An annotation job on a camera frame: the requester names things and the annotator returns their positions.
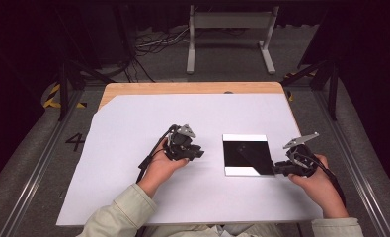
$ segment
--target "hand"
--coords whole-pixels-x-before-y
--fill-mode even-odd
[[[177,169],[182,168],[189,163],[189,159],[180,159],[178,161],[170,160],[162,150],[166,141],[167,138],[164,138],[157,146],[154,151],[155,155],[145,172],[145,176],[138,182],[138,186],[141,187],[150,198],[154,197],[158,187],[166,182]]]
[[[328,169],[327,158],[317,154],[315,156]],[[294,184],[302,187],[306,194],[323,209],[324,218],[349,217],[339,193],[321,168],[318,168],[309,178],[290,174],[289,179]]]

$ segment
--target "white stand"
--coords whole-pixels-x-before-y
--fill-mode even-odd
[[[195,28],[265,28],[266,39],[259,42],[266,68],[270,74],[275,74],[275,69],[268,46],[271,41],[278,7],[272,12],[195,12],[191,6],[189,18],[190,44],[188,55],[187,73],[195,72]]]

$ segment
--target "person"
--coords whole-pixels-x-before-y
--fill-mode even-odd
[[[154,214],[156,204],[152,200],[158,188],[173,173],[186,166],[188,159],[172,161],[167,158],[163,147],[164,139],[155,150],[155,155],[143,178],[129,186],[110,206],[98,209],[84,226],[83,236],[122,236],[133,237],[148,218]],[[328,168],[327,158],[316,155]],[[316,237],[324,236],[363,236],[356,218],[349,217],[342,200],[327,175],[318,168],[309,178],[290,174],[288,178],[300,186],[323,210],[324,219],[312,221]],[[282,236],[275,224],[252,225],[182,225],[147,227],[143,236]]]

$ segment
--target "sleeve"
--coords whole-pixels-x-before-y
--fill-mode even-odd
[[[129,186],[110,206],[98,209],[79,236],[133,237],[155,212],[156,204],[137,184]]]
[[[362,237],[360,225],[356,218],[316,219],[312,221],[315,237]]]

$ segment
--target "printed number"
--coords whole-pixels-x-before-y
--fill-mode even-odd
[[[80,145],[80,143],[84,143],[86,141],[86,140],[81,140],[82,136],[83,136],[83,134],[77,133],[73,137],[71,137],[68,140],[66,140],[65,143],[73,143],[73,144],[75,144],[75,147],[74,147],[74,152],[75,152],[75,151],[77,151],[78,146]]]

